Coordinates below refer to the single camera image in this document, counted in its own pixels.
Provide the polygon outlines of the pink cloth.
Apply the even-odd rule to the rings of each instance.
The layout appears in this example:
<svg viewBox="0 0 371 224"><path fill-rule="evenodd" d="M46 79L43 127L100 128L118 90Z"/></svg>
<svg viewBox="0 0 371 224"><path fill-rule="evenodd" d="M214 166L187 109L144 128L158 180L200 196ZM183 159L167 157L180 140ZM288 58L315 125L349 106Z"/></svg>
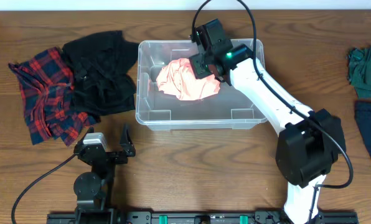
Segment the pink cloth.
<svg viewBox="0 0 371 224"><path fill-rule="evenodd" d="M220 91L220 82L215 79L215 75L196 79L188 58L169 62L159 72L156 83L159 91L181 101L201 100Z"/></svg>

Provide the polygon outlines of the black mounting rail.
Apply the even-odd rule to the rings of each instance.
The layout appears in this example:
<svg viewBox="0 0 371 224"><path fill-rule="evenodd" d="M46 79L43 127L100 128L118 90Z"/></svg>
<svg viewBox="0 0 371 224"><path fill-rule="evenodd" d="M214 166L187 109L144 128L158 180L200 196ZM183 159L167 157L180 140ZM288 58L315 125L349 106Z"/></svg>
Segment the black mounting rail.
<svg viewBox="0 0 371 224"><path fill-rule="evenodd" d="M105 213L80 215L62 213L47 215L47 224L114 223L114 224L281 224L290 219L279 211L256 211L252 213L151 213L129 212L127 216Z"/></svg>

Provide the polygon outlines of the black garment left pile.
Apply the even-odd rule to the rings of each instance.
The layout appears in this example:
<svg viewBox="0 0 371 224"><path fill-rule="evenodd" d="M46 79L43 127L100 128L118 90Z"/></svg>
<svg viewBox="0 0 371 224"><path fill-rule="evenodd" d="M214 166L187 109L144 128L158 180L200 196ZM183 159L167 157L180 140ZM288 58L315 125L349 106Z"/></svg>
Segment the black garment left pile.
<svg viewBox="0 0 371 224"><path fill-rule="evenodd" d="M138 60L138 47L125 40L120 30L64 44L62 58L74 79L71 107L96 116L134 110L136 85L128 71Z"/></svg>

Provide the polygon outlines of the red navy plaid shirt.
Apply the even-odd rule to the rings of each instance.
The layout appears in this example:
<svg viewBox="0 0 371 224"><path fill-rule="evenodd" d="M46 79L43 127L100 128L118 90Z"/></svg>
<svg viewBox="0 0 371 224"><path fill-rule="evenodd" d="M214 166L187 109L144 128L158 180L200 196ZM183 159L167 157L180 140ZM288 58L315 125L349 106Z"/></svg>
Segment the red navy plaid shirt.
<svg viewBox="0 0 371 224"><path fill-rule="evenodd" d="M100 122L100 117L70 107L73 72L61 56L61 49L52 47L22 63L9 63L19 82L24 108L24 121L32 144L61 139L70 146L83 128Z"/></svg>

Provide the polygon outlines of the dark green cloth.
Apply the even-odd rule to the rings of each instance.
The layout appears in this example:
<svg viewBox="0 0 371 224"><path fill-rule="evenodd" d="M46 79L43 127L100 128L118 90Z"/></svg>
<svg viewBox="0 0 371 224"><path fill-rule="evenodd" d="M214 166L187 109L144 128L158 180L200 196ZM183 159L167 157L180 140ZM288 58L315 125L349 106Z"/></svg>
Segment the dark green cloth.
<svg viewBox="0 0 371 224"><path fill-rule="evenodd" d="M358 98L371 100L371 46L352 49L348 60L349 83L354 87Z"/></svg>

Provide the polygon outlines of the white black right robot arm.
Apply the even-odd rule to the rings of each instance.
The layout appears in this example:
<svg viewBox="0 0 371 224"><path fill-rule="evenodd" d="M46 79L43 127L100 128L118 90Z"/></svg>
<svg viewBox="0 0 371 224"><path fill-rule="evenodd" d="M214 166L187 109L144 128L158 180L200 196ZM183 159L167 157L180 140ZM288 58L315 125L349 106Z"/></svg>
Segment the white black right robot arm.
<svg viewBox="0 0 371 224"><path fill-rule="evenodd" d="M319 190L339 155L345 155L340 119L313 111L291 96L265 70L252 46L233 46L219 20L193 27L198 53L190 57L196 78L215 74L243 93L278 135L276 164L288 181L284 212L291 223L309 223L318 214Z"/></svg>

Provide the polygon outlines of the clear plastic storage bin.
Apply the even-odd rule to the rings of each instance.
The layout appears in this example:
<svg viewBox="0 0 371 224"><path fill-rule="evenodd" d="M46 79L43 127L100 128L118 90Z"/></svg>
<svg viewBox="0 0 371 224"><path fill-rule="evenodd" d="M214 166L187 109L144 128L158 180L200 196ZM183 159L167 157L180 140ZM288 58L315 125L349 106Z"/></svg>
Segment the clear plastic storage bin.
<svg viewBox="0 0 371 224"><path fill-rule="evenodd" d="M173 129L251 129L267 118L244 94L221 84L214 96L181 101L157 87L163 67L198 52L189 40L145 40L138 48L136 120L153 131Z"/></svg>

